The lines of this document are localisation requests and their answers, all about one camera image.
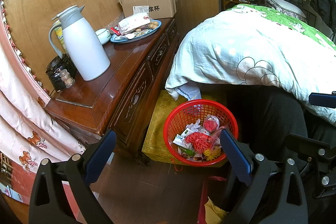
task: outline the pink curtain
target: pink curtain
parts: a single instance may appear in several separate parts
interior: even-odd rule
[[[41,107],[50,98],[20,62],[0,14],[0,151],[36,173],[42,159],[68,160],[85,148]]]

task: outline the cabinet leg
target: cabinet leg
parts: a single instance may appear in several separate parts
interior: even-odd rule
[[[139,165],[148,166],[150,162],[150,158],[148,158],[144,153],[140,152],[138,157],[136,158],[136,162]]]

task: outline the white sheet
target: white sheet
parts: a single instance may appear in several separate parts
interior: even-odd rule
[[[336,126],[336,110],[310,105],[310,93],[336,90],[336,51],[321,41],[264,18],[233,9],[191,30],[174,58],[166,89],[205,84],[274,85],[292,93],[312,113]]]

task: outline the white thermos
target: white thermos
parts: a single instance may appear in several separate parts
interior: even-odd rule
[[[78,72],[85,81],[90,81],[102,75],[110,66],[103,46],[89,22],[82,16],[84,6],[69,7],[52,20],[59,18],[60,23],[54,25],[49,32],[49,42],[60,58],[62,52],[51,39],[53,29],[62,27],[63,39],[68,54]]]

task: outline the thermos handle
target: thermos handle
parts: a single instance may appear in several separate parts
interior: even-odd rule
[[[55,46],[53,40],[51,39],[51,33],[53,32],[53,30],[56,29],[57,27],[61,27],[61,26],[62,26],[62,24],[58,23],[58,24],[51,27],[51,29],[49,31],[49,42],[50,42],[51,46],[54,48],[55,52],[58,54],[58,56],[60,58],[63,58],[62,52]]]

